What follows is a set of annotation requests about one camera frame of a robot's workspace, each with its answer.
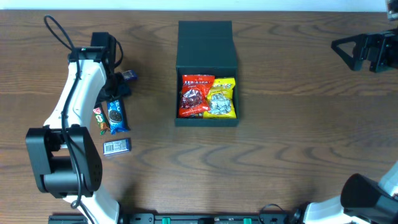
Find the small blue barcode packet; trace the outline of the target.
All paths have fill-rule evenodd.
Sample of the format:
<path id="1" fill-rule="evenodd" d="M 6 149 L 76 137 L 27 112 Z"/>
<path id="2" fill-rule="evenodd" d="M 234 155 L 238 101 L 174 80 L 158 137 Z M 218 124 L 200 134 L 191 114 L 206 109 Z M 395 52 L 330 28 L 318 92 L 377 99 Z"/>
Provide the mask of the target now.
<path id="1" fill-rule="evenodd" d="M 131 141 L 129 138 L 118 139 L 115 141 L 108 141 L 103 143 L 103 154 L 105 156 L 125 153 L 129 152 L 130 150 L 131 150 Z"/>

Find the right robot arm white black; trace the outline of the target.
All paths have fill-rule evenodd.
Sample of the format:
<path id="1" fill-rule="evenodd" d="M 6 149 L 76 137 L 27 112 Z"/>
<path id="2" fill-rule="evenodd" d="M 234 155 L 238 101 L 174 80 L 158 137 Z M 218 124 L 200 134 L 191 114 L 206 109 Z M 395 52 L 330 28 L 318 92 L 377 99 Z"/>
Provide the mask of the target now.
<path id="1" fill-rule="evenodd" d="M 359 71 L 365 60 L 374 73 L 397 68 L 397 29 L 334 40 L 331 48 L 352 71 Z M 397 164 L 379 182 L 353 174 L 339 196 L 309 203 L 288 223 L 397 224 Z"/>

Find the red Hacks candy bag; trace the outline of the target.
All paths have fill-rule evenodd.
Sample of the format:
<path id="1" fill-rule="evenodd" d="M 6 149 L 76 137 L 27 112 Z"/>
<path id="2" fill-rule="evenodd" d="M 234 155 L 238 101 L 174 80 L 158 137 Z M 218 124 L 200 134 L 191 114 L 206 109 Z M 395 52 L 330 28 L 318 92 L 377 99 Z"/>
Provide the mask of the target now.
<path id="1" fill-rule="evenodd" d="M 207 94 L 213 86 L 214 75 L 183 75 L 178 117 L 187 118 L 210 110 Z"/>

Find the blue Oreo pack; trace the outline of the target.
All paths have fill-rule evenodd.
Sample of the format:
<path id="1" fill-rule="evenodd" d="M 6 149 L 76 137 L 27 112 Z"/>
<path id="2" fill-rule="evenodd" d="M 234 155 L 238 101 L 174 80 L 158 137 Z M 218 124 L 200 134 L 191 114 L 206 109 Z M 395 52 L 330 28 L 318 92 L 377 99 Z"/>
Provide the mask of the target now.
<path id="1" fill-rule="evenodd" d="M 107 102 L 109 127 L 111 134 L 128 132 L 127 121 L 124 116 L 124 105 L 122 100 Z"/>

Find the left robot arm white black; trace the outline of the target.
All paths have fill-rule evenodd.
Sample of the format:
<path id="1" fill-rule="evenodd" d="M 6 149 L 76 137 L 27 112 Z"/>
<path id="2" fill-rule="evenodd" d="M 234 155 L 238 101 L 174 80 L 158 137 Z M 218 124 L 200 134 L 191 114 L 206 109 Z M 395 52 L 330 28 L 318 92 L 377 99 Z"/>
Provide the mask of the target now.
<path id="1" fill-rule="evenodd" d="M 52 114 L 25 137 L 37 188 L 78 209 L 88 223 L 119 223 L 120 206 L 101 183 L 103 167 L 89 134 L 95 106 L 126 89 L 116 50 L 120 43 L 95 32 L 88 47 L 68 56 L 68 78 Z"/>

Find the yellow candy bag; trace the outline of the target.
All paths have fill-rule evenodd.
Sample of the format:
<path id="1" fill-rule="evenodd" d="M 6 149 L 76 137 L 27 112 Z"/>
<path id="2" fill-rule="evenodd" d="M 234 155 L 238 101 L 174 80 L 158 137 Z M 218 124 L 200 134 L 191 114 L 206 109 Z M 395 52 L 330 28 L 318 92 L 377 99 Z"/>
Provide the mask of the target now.
<path id="1" fill-rule="evenodd" d="M 205 119 L 236 119 L 236 112 L 233 105 L 233 90 L 236 81 L 233 77 L 216 78 L 210 88 L 206 100 L 210 106 L 205 111 Z"/>

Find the Haribo gummy bag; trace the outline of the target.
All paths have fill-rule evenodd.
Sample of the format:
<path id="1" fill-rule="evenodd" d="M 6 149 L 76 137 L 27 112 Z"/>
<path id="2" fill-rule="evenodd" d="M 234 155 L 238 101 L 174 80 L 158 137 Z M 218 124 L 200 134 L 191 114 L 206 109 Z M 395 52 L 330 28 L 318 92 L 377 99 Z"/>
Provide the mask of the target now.
<path id="1" fill-rule="evenodd" d="M 188 116 L 188 118 L 190 118 L 190 119 L 202 119 L 203 115 L 204 115 L 204 113 L 191 114 L 191 115 Z"/>

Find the dark green box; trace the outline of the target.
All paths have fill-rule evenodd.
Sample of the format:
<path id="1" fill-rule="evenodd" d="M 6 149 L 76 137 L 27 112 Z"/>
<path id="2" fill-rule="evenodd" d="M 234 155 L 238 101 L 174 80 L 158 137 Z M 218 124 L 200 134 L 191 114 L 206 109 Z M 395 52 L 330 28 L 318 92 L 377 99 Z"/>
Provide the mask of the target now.
<path id="1" fill-rule="evenodd" d="M 236 119 L 179 118 L 180 127 L 236 127 L 239 124 L 238 58 L 231 21 L 179 21 L 176 58 L 177 94 L 175 112 L 180 106 L 183 75 L 214 75 L 235 78 L 233 106 Z"/>

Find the KitKat bar red green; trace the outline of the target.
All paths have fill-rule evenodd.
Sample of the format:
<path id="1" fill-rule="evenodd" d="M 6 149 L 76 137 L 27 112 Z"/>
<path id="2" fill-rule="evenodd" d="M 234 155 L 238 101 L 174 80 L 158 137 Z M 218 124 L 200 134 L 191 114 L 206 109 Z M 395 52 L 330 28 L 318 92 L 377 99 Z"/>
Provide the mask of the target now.
<path id="1" fill-rule="evenodd" d="M 104 135 L 107 131 L 110 130 L 110 127 L 103 108 L 101 106 L 96 107 L 93 109 L 93 113 L 100 129 L 100 135 Z"/>

